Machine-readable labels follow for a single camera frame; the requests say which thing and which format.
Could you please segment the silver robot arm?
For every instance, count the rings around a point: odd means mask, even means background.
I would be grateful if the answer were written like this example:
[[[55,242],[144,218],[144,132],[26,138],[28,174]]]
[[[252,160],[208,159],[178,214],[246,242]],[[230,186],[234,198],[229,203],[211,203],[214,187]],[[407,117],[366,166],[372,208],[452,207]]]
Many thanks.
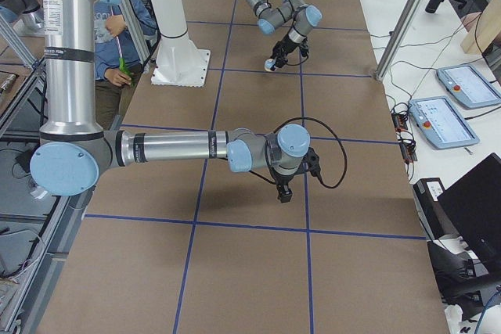
[[[304,61],[309,58],[308,34],[323,18],[320,10],[304,0],[283,0],[276,8],[269,0],[245,0],[258,18],[257,25],[265,35],[274,33],[287,22],[291,26],[287,34],[276,42],[271,56],[265,61],[265,70],[272,72],[288,64],[288,55],[295,49]]]
[[[280,125],[264,136],[235,131],[174,132],[130,135],[104,131],[96,122],[94,5],[98,0],[43,0],[48,88],[48,121],[40,128],[40,147],[31,157],[34,181],[52,195],[75,196],[90,189],[109,168],[154,160],[227,158],[232,172],[267,167],[278,199],[289,202],[289,182],[304,161],[310,135],[300,125]],[[104,0],[128,5],[127,0]],[[182,0],[151,0],[160,27],[153,84],[204,85],[211,52],[189,39]],[[304,0],[283,0],[278,8],[267,0],[245,0],[263,34],[292,20],[277,42],[267,71],[287,64],[296,48],[308,57],[307,35],[322,13]]]

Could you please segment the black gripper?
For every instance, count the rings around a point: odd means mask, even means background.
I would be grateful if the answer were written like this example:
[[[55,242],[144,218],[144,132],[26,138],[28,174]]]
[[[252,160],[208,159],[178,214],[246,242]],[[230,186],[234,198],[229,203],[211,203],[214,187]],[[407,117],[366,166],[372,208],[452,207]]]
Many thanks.
[[[271,59],[275,60],[275,68],[281,69],[288,63],[287,55],[292,53],[298,47],[298,43],[291,40],[289,36],[284,36],[282,40],[276,43],[272,50]]]
[[[272,176],[277,185],[278,197],[277,199],[282,203],[289,203],[293,197],[293,192],[289,187],[290,182],[295,176],[302,174],[302,168],[299,167],[294,172],[289,171],[279,171],[278,169],[272,169]]]

